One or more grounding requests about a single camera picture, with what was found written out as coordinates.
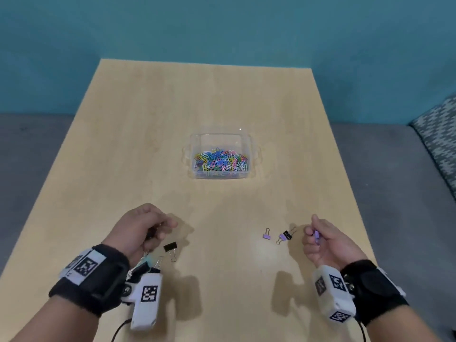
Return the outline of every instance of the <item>houndstooth fabric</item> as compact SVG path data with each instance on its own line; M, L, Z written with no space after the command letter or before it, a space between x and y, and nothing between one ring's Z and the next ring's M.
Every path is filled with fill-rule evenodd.
M413 120L411 126L423 139L456 198L456 95Z

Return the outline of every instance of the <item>black cable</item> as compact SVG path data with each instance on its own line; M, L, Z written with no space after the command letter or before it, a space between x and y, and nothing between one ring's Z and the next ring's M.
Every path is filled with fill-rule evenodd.
M359 327L361 328L361 332L362 332L362 341L363 342L366 342L366 335L364 334L364 329L362 328L362 325L361 325L361 322L360 321L357 321L358 324L359 324Z
M128 323L131 323L131 319L127 319L125 322L123 322L123 323L120 325L120 327L117 328L117 330L115 331L114 336L113 336L113 339L111 340L111 342L114 342L114 340L115 340L117 334L119 333L120 329L122 329L122 327L123 327L124 325L127 325Z

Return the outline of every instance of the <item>black wristband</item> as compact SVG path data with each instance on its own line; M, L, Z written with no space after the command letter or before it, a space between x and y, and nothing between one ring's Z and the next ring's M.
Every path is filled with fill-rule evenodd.
M408 305L395 285L370 260L351 263L341 274L355 296L355 318L364 326L385 312Z
M62 277L49 292L92 312L97 317L120 305L127 272L128 258L117 249L100 244L92 247L106 257L79 285Z

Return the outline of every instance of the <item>table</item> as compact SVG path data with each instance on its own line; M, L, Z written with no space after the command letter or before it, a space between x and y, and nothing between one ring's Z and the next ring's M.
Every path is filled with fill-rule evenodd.
M253 177L189 177L189 136L211 125L248 130L260 149ZM374 257L310 69L101 60L0 279L0 341L64 265L144 202L178 218L168 239L178 261L162 263L154 329L123 328L117 342L362 340L356 322L320 316L302 228L275 243L317 213ZM105 314L95 340L109 341L129 310Z

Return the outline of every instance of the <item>plastic container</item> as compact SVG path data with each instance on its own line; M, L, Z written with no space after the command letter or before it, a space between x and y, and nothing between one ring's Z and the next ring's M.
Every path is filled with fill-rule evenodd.
M202 171L196 166L197 161L195 156L204 151L212 151L214 149L223 149L226 151L236 151L239 155L247 158L247 170L245 171ZM190 174L196 179L241 179L246 178L253 172L254 154L252 139L247 134L242 132L240 128L237 132L201 132L194 133L190 136L189 145L189 160Z

